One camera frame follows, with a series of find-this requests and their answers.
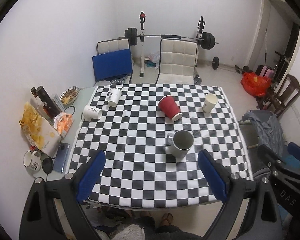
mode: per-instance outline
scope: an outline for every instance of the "red cup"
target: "red cup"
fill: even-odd
[[[182,117],[180,108],[171,95],[161,98],[158,106],[173,122]]]

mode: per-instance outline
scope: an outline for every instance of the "smartphone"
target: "smartphone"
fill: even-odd
[[[70,144],[60,143],[56,158],[54,160],[53,170],[57,172],[63,172],[66,164],[66,159],[68,155]]]

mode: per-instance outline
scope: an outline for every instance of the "orange plastic bag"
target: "orange plastic bag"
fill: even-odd
[[[254,72],[246,72],[243,74],[241,84],[249,95],[263,97],[271,85],[271,79],[268,77],[260,77]]]

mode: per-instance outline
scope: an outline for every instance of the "white leather chair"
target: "white leather chair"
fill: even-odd
[[[161,39],[159,75],[156,83],[193,85],[196,54],[195,42]]]
[[[99,41],[97,43],[97,55],[108,53],[108,52],[113,52],[113,51],[118,51],[122,49],[129,49],[129,40],[124,38],[124,39],[113,39],[113,40],[108,40],[108,41]],[[131,79],[131,75],[127,77],[125,80],[125,84],[129,84]],[[104,86],[104,85],[110,85],[111,82],[109,81],[98,81],[94,86]]]

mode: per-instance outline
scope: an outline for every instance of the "oval plate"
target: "oval plate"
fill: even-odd
[[[78,87],[70,87],[62,92],[60,95],[61,102],[66,106],[72,103],[78,96],[80,88]]]

